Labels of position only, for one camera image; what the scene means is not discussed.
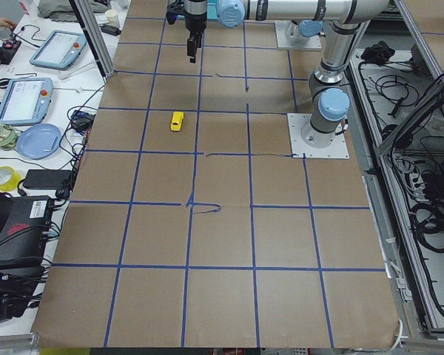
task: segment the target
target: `metal base plate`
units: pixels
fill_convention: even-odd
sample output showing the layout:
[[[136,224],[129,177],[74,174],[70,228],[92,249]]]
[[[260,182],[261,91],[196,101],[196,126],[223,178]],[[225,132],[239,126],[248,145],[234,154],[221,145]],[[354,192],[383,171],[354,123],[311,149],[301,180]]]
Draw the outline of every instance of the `metal base plate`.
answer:
[[[289,21],[275,21],[276,40],[279,50],[308,50],[311,52],[320,52],[323,49],[318,35],[307,38],[306,41],[303,42],[291,42],[285,35],[288,26]]]
[[[304,142],[301,137],[301,128],[311,119],[311,114],[289,113],[289,137],[291,138],[291,152],[295,158],[323,158],[323,159],[349,159],[346,139],[343,135],[336,135],[331,145],[326,148],[314,148]],[[339,124],[335,132],[340,132]]]

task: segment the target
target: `yellow object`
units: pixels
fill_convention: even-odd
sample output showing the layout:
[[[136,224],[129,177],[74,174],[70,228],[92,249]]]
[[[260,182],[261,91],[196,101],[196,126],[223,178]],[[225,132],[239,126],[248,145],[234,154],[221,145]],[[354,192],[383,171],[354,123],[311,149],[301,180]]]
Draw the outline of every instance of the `yellow object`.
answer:
[[[183,126],[184,112],[175,111],[172,113],[171,130],[173,132],[181,131]]]
[[[89,355],[90,348],[45,348],[41,355]]]
[[[9,166],[0,167],[0,190],[8,192],[16,189],[21,176]]]

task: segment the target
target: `white cup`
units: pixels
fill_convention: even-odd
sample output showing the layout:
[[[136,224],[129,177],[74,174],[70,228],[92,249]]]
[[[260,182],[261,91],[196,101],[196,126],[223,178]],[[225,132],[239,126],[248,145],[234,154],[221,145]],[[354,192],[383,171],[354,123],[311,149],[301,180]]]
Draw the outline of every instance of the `white cup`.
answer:
[[[120,22],[118,21],[118,11],[117,10],[107,10],[105,16],[109,21],[109,25],[113,27],[120,28]]]

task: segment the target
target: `tape roll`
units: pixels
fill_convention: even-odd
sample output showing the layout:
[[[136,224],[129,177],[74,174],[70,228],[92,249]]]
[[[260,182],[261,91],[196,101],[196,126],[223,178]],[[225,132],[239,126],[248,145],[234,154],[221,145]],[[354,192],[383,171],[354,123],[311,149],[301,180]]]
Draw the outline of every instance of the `tape roll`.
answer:
[[[0,190],[8,192],[16,189],[21,176],[9,166],[0,167]]]

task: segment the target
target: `electronic device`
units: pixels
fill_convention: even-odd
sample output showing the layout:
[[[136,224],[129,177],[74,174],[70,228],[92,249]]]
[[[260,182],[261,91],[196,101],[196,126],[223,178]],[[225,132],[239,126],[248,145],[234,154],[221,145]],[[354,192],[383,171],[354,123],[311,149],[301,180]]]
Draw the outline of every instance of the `electronic device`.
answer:
[[[28,170],[27,176],[23,180],[23,187],[37,190],[60,189],[65,180],[69,180],[70,170]]]
[[[27,308],[38,305],[30,300],[43,273],[42,266],[0,271],[0,322],[21,317]]]
[[[83,33],[53,31],[31,57],[37,67],[65,70],[79,57],[87,43]]]
[[[92,128],[94,118],[94,114],[75,109],[71,115],[71,128],[79,133],[86,132]]]
[[[0,260],[43,256],[42,233],[48,230],[53,214],[51,207],[49,196],[6,197],[0,192]],[[28,261],[31,264],[21,266],[41,264],[33,258]]]
[[[52,94],[49,78],[10,79],[0,104],[0,121],[11,126],[38,124],[46,116]]]
[[[21,41],[17,41],[14,38],[5,40],[0,47],[0,64],[10,64],[20,46]]]
[[[119,28],[115,26],[110,26],[109,24],[103,24],[101,27],[101,31],[103,33],[106,33],[107,35],[111,36],[118,36],[121,34],[121,31]]]

